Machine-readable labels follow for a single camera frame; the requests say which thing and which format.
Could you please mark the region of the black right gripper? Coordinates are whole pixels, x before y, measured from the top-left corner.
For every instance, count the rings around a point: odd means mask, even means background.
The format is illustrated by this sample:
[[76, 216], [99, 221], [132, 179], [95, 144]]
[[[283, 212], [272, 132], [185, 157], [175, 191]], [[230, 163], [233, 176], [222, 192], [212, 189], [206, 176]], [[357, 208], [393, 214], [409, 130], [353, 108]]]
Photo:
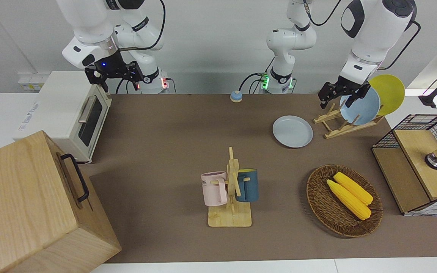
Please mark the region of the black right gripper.
[[138, 62], [125, 64], [119, 51], [95, 61], [89, 68], [85, 68], [85, 74], [91, 85], [100, 86], [106, 93], [108, 93], [107, 79], [125, 79], [134, 85], [143, 80]]

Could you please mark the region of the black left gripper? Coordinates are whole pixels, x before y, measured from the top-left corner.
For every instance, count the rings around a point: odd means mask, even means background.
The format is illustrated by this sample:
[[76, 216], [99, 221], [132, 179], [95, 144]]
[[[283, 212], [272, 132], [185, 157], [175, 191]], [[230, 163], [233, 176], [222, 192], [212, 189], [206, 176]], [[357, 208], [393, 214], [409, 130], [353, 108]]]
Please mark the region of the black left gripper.
[[325, 109], [329, 98], [347, 96], [345, 107], [349, 108], [359, 98], [364, 98], [371, 88], [371, 84], [365, 80], [364, 83], [356, 83], [342, 76], [338, 76], [335, 83], [326, 82], [319, 91], [320, 107]]

